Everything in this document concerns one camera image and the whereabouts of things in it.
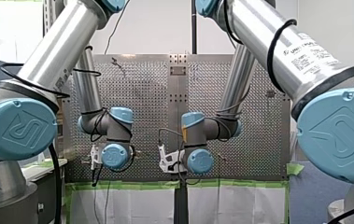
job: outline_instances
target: white panel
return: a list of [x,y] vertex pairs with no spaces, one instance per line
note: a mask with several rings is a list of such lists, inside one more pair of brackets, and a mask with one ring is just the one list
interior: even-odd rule
[[298,0],[276,0],[276,10],[285,19],[298,18]]
[[354,0],[300,0],[300,30],[342,63],[354,64]]
[[14,63],[17,60],[15,40],[0,40],[0,61]]
[[[191,0],[131,0],[111,39],[108,54],[167,54],[191,51]],[[92,38],[104,54],[120,13]]]
[[16,62],[25,63],[39,44],[40,39],[17,39],[16,40]]
[[189,188],[189,223],[218,224],[218,188]]
[[226,33],[209,18],[197,17],[198,54],[234,54],[234,47]]
[[72,194],[73,224],[150,224],[174,223],[174,190],[110,189],[106,207],[106,189],[79,190]]

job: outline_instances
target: metal pegboard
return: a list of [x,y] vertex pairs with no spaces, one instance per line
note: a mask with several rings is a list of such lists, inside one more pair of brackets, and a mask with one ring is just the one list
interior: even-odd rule
[[[103,106],[128,106],[133,109],[135,123],[132,144],[144,152],[125,173],[111,174],[104,169],[102,179],[171,179],[158,166],[157,148],[158,129],[168,127],[172,121],[170,116],[175,113],[171,101],[177,99],[181,102],[177,106],[181,111],[186,110],[188,104],[190,111],[215,115],[226,85],[232,55],[188,55],[186,59],[185,62],[183,55],[183,62],[176,63],[187,68],[186,77],[182,79],[186,85],[178,89],[181,92],[185,88],[183,86],[188,87],[188,95],[180,93],[175,96],[170,92],[173,92],[173,85],[180,85],[180,80],[173,82],[169,79],[171,66],[176,65],[170,60],[170,55],[94,57],[96,69],[103,74],[98,78]],[[64,146],[68,150],[66,154],[70,162],[66,168],[66,178],[68,182],[90,181],[92,174],[89,166],[80,162],[90,153],[92,143],[87,134],[78,131],[76,123],[80,112],[76,92],[73,80],[68,83],[71,99],[64,101]],[[244,102],[242,122],[244,130],[238,138],[228,143],[208,142],[216,166],[204,178],[283,179],[289,155],[290,102],[284,94],[276,91],[261,67],[256,70],[249,96]]]
[[[190,55],[189,110],[214,116],[230,71],[231,55]],[[206,177],[281,180],[289,155],[290,101],[257,66],[242,106],[243,132],[227,143],[208,141],[216,165]]]
[[[103,169],[101,179],[169,180],[170,175],[159,168],[157,148],[158,129],[167,127],[168,123],[168,55],[96,55],[94,61],[96,70],[102,73],[98,83],[103,106],[126,106],[134,111],[132,145],[143,152],[126,172],[111,174]],[[66,178],[68,182],[90,181],[90,167],[80,162],[90,154],[92,143],[88,134],[78,131],[80,111],[72,83],[70,80],[71,99],[69,103],[66,101],[68,108],[64,108],[64,113],[69,111],[69,148],[74,155],[66,167]]]

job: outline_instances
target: blue joint cap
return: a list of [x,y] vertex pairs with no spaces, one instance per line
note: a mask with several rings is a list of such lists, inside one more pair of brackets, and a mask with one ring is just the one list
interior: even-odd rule
[[113,13],[120,12],[122,9],[124,9],[126,4],[125,0],[102,0],[102,2],[107,7],[107,9]]
[[190,112],[182,115],[182,126],[189,128],[204,120],[204,114],[202,112]]
[[0,103],[0,161],[26,160],[44,151],[57,134],[53,111],[28,98]]
[[133,110],[126,107],[112,107],[110,108],[110,115],[120,120],[121,122],[132,124],[133,123]]
[[235,132],[232,137],[237,137],[238,135],[243,132],[243,124],[241,123],[241,120],[237,121],[237,128],[235,129]]
[[297,122],[304,154],[322,172],[354,184],[354,88],[328,91]]
[[85,133],[86,131],[84,131],[84,129],[83,129],[83,126],[82,126],[82,124],[81,124],[81,122],[82,122],[81,120],[82,120],[81,116],[78,117],[78,130],[79,130],[81,133]]
[[210,16],[218,1],[219,0],[196,0],[197,12],[204,17]]
[[214,165],[214,158],[208,150],[195,149],[188,157],[188,168],[194,174],[208,173]]
[[119,144],[110,144],[102,152],[102,163],[111,169],[121,169],[129,159],[127,150]]

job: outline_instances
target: green tape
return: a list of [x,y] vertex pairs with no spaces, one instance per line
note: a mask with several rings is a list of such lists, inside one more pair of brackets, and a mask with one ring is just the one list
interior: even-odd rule
[[188,188],[207,188],[218,186],[238,186],[266,189],[283,189],[288,186],[288,181],[255,181],[255,180],[233,180],[233,179],[205,179],[195,185],[188,185]]
[[96,189],[177,189],[179,187],[178,181],[159,181],[159,182],[124,182],[124,181],[100,181],[96,187],[92,186],[92,183],[72,183],[66,184],[67,188],[77,190],[96,190]]
[[287,175],[298,175],[304,169],[304,166],[297,163],[288,163],[287,164]]

